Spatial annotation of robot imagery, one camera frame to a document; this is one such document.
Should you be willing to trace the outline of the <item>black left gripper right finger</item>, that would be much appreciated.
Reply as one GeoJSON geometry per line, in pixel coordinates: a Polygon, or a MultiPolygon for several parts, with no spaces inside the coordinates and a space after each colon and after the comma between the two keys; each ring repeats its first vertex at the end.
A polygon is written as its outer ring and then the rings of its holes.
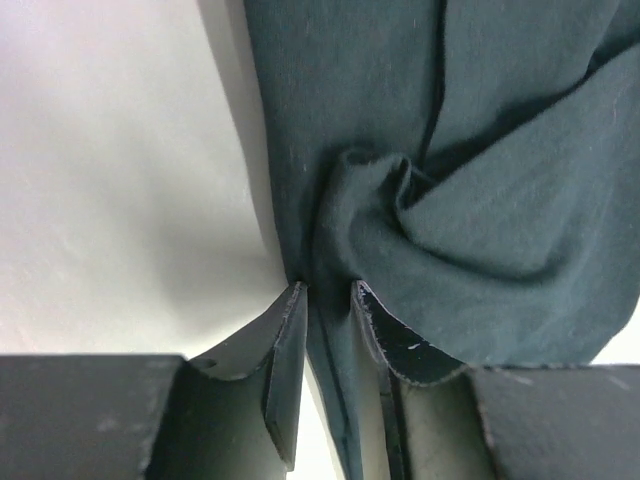
{"type": "Polygon", "coordinates": [[[635,479],[635,365],[468,365],[351,288],[368,479],[635,479]]]}

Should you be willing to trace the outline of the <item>black t-shirt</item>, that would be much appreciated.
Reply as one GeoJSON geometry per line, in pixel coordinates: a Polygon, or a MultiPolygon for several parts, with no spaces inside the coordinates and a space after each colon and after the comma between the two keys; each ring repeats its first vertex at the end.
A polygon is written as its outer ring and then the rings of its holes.
{"type": "Polygon", "coordinates": [[[472,364],[592,361],[639,298],[635,1],[248,1],[286,275],[345,474],[350,287],[472,364]]]}

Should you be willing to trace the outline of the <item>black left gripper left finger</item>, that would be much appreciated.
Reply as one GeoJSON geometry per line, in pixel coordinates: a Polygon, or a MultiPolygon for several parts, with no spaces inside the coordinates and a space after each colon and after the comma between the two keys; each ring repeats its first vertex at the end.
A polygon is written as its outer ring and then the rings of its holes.
{"type": "Polygon", "coordinates": [[[295,465],[307,288],[187,360],[6,355],[5,479],[282,479],[295,465]]]}

